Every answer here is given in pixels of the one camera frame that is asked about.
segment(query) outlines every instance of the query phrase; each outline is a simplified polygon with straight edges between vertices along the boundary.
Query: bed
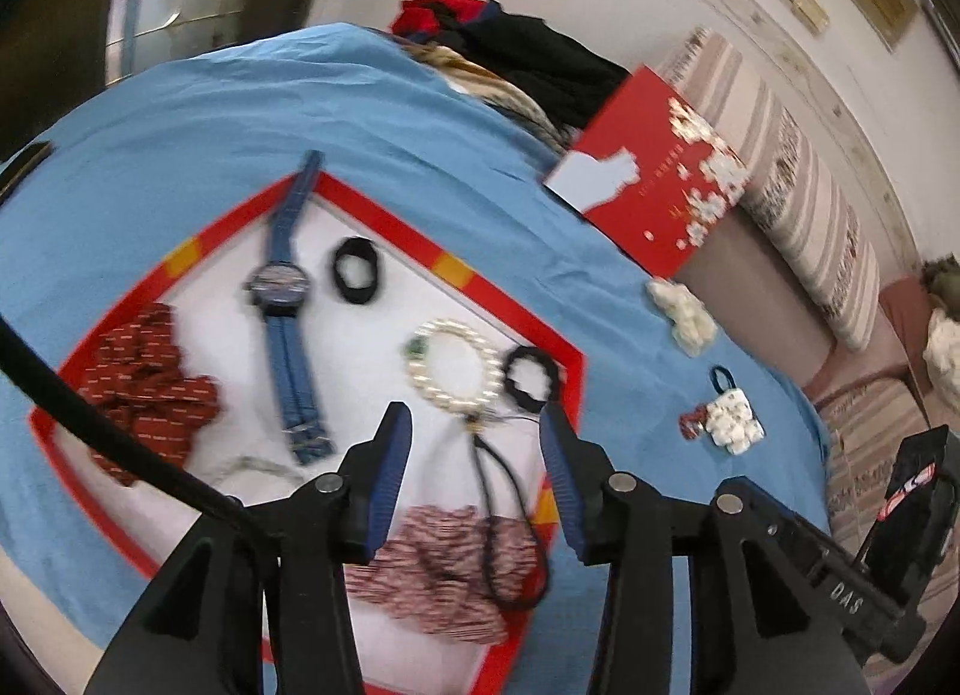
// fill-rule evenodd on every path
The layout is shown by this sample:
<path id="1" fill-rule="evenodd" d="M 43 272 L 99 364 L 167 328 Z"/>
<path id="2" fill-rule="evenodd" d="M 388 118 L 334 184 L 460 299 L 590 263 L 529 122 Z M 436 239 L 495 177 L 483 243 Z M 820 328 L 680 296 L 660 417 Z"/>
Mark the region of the bed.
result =
<path id="1" fill-rule="evenodd" d="M 80 106 L 45 137 L 56 154 L 0 212 L 0 308 L 48 363 L 58 366 L 186 236 L 316 147 L 331 173 L 584 353 L 581 432 L 618 468 L 701 502 L 726 477 L 747 475 L 827 529 L 830 436 L 800 391 L 808 379 L 768 369 L 725 334 L 702 357 L 685 356 L 646 299 L 646 274 L 542 192 L 539 177 L 556 155 L 382 35 L 320 26 L 160 65 Z M 754 241 L 747 226 L 733 231 Z M 712 364 L 733 372 L 768 431 L 739 458 L 705 439 L 690 444 L 678 430 L 678 415 L 712 398 Z M 144 580 L 61 488 L 28 430 L 28 412 L 22 395 L 0 385 L 0 547 L 16 566 L 0 583 L 0 601 L 21 607 L 18 625 L 31 624 L 35 612 L 37 622 L 88 641 L 92 651 L 71 668 L 56 660 L 54 636 L 25 631 L 40 662 L 76 692 Z M 587 688 L 606 572 L 579 566 L 563 543 L 551 561 L 553 590 L 531 621 L 510 692 Z M 680 562 L 676 574 L 673 691 L 680 693 L 689 671 Z M 24 590 L 37 594 L 35 602 Z"/>

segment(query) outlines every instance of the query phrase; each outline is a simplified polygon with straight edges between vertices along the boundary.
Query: green bead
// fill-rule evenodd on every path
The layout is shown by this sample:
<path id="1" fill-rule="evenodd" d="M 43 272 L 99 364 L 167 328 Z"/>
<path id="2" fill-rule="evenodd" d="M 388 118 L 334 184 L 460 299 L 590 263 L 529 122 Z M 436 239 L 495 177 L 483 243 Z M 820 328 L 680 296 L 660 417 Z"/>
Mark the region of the green bead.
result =
<path id="1" fill-rule="evenodd" d="M 426 356 L 426 338 L 417 335 L 407 343 L 407 356 L 410 359 L 422 360 Z"/>

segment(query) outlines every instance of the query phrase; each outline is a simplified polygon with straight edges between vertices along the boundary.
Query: beaded bracelet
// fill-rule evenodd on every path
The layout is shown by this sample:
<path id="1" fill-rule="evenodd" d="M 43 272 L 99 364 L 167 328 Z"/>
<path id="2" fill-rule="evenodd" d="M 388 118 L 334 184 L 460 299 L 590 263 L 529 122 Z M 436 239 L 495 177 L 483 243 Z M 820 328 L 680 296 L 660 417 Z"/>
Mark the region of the beaded bracelet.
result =
<path id="1" fill-rule="evenodd" d="M 483 361 L 483 388 L 475 397 L 457 397 L 443 391 L 427 374 L 426 352 L 429 338 L 445 334 L 462 338 L 477 351 Z M 467 324 L 451 318 L 435 318 L 427 321 L 414 332 L 414 337 L 405 346 L 407 372 L 410 382 L 419 390 L 421 397 L 437 408 L 452 414 L 480 415 L 490 407 L 503 390 L 503 370 L 500 368 L 500 356 L 486 340 Z"/>

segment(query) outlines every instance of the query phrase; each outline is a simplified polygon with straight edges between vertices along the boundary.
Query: red gift box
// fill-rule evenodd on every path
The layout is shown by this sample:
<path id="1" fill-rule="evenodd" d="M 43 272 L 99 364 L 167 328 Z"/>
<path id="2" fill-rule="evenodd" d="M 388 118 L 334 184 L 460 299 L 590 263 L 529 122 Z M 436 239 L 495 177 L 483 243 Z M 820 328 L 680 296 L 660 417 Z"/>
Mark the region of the red gift box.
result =
<path id="1" fill-rule="evenodd" d="M 737 203 L 747 178 L 712 126 L 642 68 L 544 185 L 651 275 L 670 278 Z"/>

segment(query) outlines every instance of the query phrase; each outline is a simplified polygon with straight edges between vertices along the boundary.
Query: black loop strap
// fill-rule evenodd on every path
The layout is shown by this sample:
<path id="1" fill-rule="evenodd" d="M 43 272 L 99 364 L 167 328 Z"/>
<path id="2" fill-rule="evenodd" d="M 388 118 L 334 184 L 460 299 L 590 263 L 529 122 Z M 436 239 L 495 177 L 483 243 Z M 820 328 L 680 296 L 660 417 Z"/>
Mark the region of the black loop strap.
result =
<path id="1" fill-rule="evenodd" d="M 517 361 L 523 359 L 536 361 L 544 369 L 544 375 L 550 382 L 545 400 L 538 400 L 521 388 L 517 388 L 517 382 L 510 376 Z M 557 402 L 560 399 L 560 366 L 542 348 L 535 345 L 518 345 L 503 360 L 503 391 L 517 403 L 517 407 L 521 410 L 528 414 L 538 414 L 544 410 L 544 405 L 548 402 Z"/>
<path id="2" fill-rule="evenodd" d="M 370 282 L 366 286 L 353 287 L 347 284 L 347 280 L 344 279 L 344 275 L 340 271 L 340 262 L 346 256 L 353 256 L 367 263 L 370 268 Z M 333 252 L 333 260 L 330 262 L 330 275 L 340 296 L 347 302 L 352 305 L 367 305 L 368 302 L 373 300 L 373 297 L 376 297 L 376 292 L 380 288 L 380 253 L 367 238 L 359 238 L 358 236 L 357 238 L 347 238 Z"/>
<path id="3" fill-rule="evenodd" d="M 723 384 L 720 383 L 720 380 L 723 379 L 727 382 L 727 387 L 724 388 Z M 710 368 L 710 380 L 713 383 L 713 388 L 717 390 L 717 394 L 724 394 L 730 391 L 732 388 L 736 388 L 736 383 L 733 380 L 733 373 L 722 366 L 722 364 L 714 364 Z"/>

